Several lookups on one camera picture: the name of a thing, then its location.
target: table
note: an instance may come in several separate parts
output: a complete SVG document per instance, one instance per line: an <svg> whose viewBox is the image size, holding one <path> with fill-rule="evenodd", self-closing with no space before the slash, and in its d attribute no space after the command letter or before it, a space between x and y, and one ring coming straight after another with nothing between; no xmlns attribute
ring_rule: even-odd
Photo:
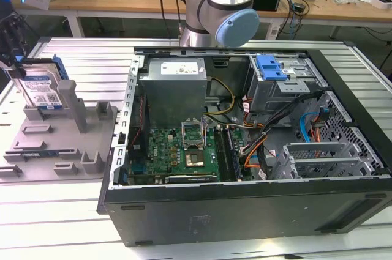
<svg viewBox="0 0 392 260"><path fill-rule="evenodd" d="M342 42L252 40L246 45L273 50L288 44L293 49L319 49L392 139L392 84L357 48ZM37 44L30 56L61 57L86 106L96 100L111 100L121 108L127 59L138 45L178 46L178 41L58 38ZM12 83L0 94L0 155L9 148L25 118L24 105ZM286 254L321 260L368 260L370 254L378 260L392 257L392 207L349 234L126 248L109 216L96 213L99 192L99 180L0 185L0 259L283 259L279 255Z"/></svg>
<svg viewBox="0 0 392 260"><path fill-rule="evenodd" d="M80 17L162 18L159 0L55 0L49 11L37 10L12 0L22 15L54 15L68 19L72 35L84 37ZM332 0L307 0L311 10L303 24L329 26L392 27L392 11L379 10L365 2L358 5L336 5ZM181 18L186 18L186 6L180 2ZM164 0L168 19L177 19L175 0ZM268 23L266 39L276 39L277 32L288 15L288 4L281 0L277 12L259 12L260 22Z"/></svg>

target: hard drive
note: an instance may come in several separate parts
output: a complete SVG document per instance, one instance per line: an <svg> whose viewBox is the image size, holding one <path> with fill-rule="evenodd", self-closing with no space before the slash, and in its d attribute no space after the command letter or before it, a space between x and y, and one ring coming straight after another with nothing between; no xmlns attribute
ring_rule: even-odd
<svg viewBox="0 0 392 260"><path fill-rule="evenodd" d="M21 68L26 72L23 79L15 80L28 103L28 108L58 110L67 107L57 87L68 75L61 59L23 59Z"/></svg>

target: green circuit board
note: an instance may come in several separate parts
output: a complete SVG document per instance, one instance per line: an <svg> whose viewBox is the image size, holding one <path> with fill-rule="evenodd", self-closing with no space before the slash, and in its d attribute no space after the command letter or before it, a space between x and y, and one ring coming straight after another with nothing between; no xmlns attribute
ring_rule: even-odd
<svg viewBox="0 0 392 260"><path fill-rule="evenodd" d="M187 130L189 140L200 137L200 132ZM181 128L154 129L149 136L149 151L145 174L152 175L214 175L219 181L219 167L216 157L213 129L207 128L206 144L203 150L184 150ZM239 130L232 131L235 146L243 145Z"/></svg>

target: motherboard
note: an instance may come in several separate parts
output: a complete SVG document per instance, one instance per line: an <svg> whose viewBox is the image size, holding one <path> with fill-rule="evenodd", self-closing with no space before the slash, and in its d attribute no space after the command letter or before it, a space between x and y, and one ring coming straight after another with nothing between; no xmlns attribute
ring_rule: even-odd
<svg viewBox="0 0 392 260"><path fill-rule="evenodd" d="M199 138L202 145L188 144ZM186 132L184 127L151 129L147 158L132 162L129 177L132 184L175 184L190 179L205 182L237 180L240 177L238 153L243 145L238 128L206 128L201 133L197 127Z"/></svg>

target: expansion slot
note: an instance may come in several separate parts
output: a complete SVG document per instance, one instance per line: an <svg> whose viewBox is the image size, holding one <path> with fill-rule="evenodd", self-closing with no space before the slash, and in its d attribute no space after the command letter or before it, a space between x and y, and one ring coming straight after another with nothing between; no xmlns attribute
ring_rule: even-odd
<svg viewBox="0 0 392 260"><path fill-rule="evenodd" d="M234 164L236 154L229 130L215 130L214 139L220 180L223 182L236 181L239 178Z"/></svg>

